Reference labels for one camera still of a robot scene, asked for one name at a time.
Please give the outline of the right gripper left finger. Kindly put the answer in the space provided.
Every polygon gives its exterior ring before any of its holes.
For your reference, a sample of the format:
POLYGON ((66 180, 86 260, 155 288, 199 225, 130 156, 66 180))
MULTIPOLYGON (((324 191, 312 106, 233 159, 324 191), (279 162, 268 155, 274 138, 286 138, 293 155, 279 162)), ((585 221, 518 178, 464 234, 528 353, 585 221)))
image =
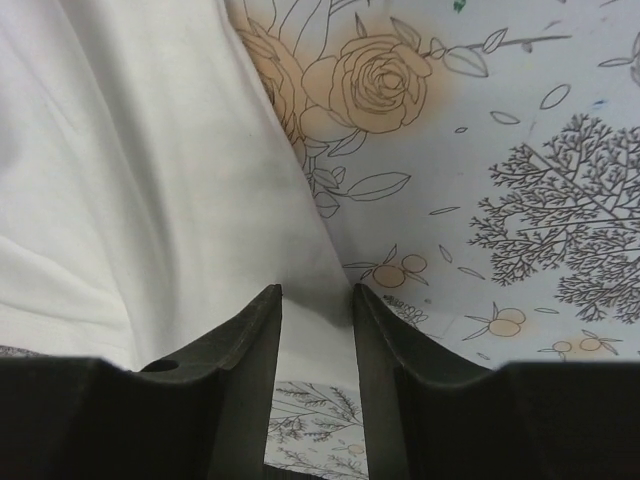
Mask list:
POLYGON ((145 479, 260 479, 281 335, 282 289, 140 371, 160 391, 145 479))

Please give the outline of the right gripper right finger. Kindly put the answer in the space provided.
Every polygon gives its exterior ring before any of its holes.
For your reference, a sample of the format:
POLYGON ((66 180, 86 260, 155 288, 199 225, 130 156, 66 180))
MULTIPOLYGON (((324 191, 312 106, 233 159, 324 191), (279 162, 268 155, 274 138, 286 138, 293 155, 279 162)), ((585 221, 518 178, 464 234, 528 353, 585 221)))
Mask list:
POLYGON ((352 310, 370 477, 499 478, 494 371, 412 328, 363 284, 352 310))

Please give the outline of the white t-shirt with daisy print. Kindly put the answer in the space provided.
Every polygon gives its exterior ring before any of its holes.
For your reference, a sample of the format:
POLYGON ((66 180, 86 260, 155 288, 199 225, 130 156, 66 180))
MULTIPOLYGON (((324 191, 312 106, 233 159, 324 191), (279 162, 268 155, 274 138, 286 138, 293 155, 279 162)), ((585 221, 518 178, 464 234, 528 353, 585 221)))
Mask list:
POLYGON ((1 5, 1 342, 139 370, 283 290, 276 377, 355 389, 351 288, 222 1, 1 5))

